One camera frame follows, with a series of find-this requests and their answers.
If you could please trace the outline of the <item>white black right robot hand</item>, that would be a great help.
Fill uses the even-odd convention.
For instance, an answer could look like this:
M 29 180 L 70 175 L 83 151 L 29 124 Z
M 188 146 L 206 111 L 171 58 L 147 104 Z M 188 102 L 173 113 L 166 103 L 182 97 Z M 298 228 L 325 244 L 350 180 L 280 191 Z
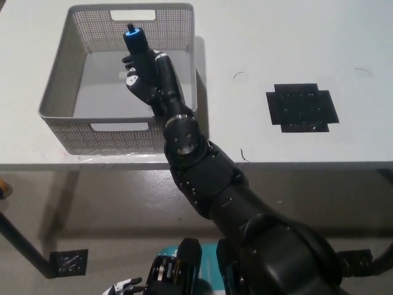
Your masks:
M 150 49 L 146 53 L 130 54 L 122 58 L 122 63 L 127 70 L 127 89 L 150 106 L 154 116 L 165 121 L 195 116 L 185 103 L 176 70 L 167 53 Z

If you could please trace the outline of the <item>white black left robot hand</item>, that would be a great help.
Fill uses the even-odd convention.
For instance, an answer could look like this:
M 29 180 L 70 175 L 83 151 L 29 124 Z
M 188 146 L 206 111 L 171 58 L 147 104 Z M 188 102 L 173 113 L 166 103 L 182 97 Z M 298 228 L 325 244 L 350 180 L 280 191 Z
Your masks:
M 102 295 L 129 295 L 143 292 L 145 287 L 139 285 L 142 278 L 129 278 L 113 284 L 110 288 L 105 290 Z

